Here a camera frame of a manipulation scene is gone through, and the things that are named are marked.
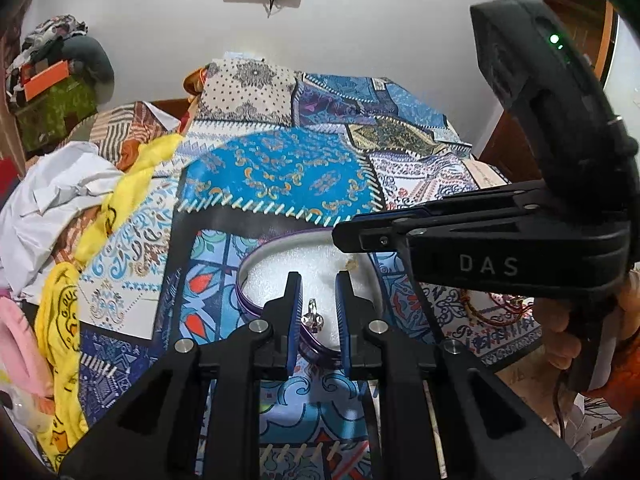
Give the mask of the right hand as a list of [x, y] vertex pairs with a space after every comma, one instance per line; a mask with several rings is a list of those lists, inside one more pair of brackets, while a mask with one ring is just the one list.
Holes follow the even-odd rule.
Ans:
[[[617, 335], [617, 346], [639, 331], [639, 270], [632, 269], [622, 289], [617, 293], [622, 309], [622, 322]], [[537, 299], [534, 318], [542, 327], [542, 343], [547, 360], [559, 370], [568, 370], [579, 356], [582, 344], [567, 331], [570, 307], [562, 302]]]

